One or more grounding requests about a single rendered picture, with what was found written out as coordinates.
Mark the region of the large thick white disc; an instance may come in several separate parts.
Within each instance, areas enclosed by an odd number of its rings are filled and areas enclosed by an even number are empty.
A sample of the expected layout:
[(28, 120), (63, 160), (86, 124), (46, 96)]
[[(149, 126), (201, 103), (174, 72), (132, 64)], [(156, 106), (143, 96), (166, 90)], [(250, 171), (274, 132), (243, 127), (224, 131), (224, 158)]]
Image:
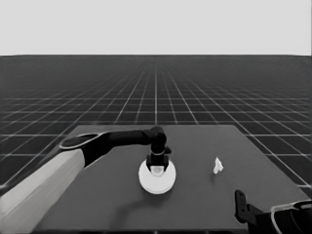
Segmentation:
[(148, 169), (146, 161), (143, 161), (138, 169), (138, 179), (141, 187), (150, 194), (165, 194), (175, 185), (176, 167), (172, 161), (169, 161), (165, 170), (154, 173), (153, 170)]

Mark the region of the small white T-shaped piece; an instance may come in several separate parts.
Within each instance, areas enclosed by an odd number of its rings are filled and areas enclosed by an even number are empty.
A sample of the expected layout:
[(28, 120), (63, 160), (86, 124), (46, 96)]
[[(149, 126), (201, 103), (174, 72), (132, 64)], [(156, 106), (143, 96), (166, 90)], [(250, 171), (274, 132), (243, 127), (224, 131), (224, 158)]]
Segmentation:
[(221, 161), (218, 158), (215, 158), (214, 160), (214, 170), (213, 173), (215, 175), (217, 175), (219, 172), (221, 172), (223, 170), (223, 166)]

